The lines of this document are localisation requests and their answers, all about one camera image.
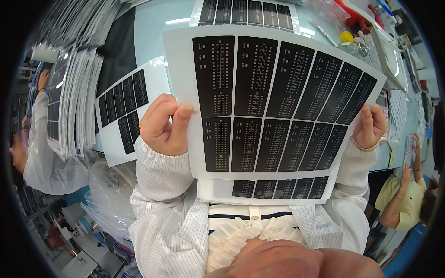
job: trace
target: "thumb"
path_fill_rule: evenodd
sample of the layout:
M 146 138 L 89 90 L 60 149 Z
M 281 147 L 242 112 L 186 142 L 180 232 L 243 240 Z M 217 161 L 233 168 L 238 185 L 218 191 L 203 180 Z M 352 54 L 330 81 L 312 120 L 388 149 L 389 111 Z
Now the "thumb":
M 369 106 L 364 106 L 361 110 L 361 121 L 363 124 L 363 137 L 365 141 L 372 140 L 374 137 L 374 122 L 372 120 Z
M 187 142 L 187 127 L 192 117 L 193 107 L 191 105 L 182 105 L 173 115 L 171 124 L 170 141 Z

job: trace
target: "striped lab coat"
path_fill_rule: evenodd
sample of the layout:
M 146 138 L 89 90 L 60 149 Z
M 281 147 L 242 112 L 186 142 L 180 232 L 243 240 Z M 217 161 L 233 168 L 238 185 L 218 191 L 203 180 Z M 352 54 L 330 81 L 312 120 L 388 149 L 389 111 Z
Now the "striped lab coat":
M 138 185 L 130 202 L 137 220 L 129 233 L 141 274 L 146 278 L 204 276 L 209 204 L 196 198 L 197 182 L 187 153 L 164 156 L 151 150 L 141 137 L 135 148 Z M 378 158 L 378 148 L 376 144 L 361 149 L 351 138 L 331 199 L 324 205 L 290 206 L 309 248 L 364 252 L 369 225 L 362 196 L 368 190 L 368 171 Z

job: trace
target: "fingernail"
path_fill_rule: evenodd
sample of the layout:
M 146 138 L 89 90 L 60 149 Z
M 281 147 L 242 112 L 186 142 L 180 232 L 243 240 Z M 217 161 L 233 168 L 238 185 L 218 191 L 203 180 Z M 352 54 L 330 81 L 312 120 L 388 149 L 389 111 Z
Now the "fingernail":
M 364 107 L 363 114 L 364 114 L 366 117 L 371 116 L 371 110 L 369 110 L 369 106 L 365 106 L 365 107 Z
M 179 116 L 182 118 L 187 118 L 192 114 L 192 112 L 193 112 L 193 106 L 191 106 L 190 104 L 186 104 L 181 106 L 179 110 Z

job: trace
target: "clear plastic bag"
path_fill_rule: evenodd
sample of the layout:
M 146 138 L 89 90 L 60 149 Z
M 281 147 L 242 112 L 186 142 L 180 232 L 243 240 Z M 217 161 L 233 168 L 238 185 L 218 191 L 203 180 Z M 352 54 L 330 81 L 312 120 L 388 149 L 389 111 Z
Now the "clear plastic bag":
M 351 17 L 351 15 L 334 0 L 287 0 L 287 2 L 312 7 L 316 14 L 334 24 L 339 32 L 346 30 L 346 20 Z
M 401 135 L 408 115 L 406 94 L 400 90 L 388 94 L 388 144 L 392 149 L 400 146 Z
M 85 194 L 86 213 L 116 240 L 130 240 L 128 227 L 136 220 L 129 198 L 136 186 L 135 162 L 112 168 L 105 159 L 90 169 L 90 191 Z

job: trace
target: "yellow shirt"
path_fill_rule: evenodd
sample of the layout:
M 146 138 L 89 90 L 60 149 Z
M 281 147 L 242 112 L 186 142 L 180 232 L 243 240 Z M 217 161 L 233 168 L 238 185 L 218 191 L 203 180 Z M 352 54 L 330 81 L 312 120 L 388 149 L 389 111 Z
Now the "yellow shirt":
M 376 209 L 383 211 L 399 191 L 399 188 L 400 179 L 396 175 L 389 176 L 377 197 Z M 409 230 L 419 222 L 420 208 L 425 191 L 426 184 L 423 178 L 418 183 L 411 181 L 408 184 L 406 193 L 396 209 L 396 212 L 400 214 L 400 222 L 396 230 Z

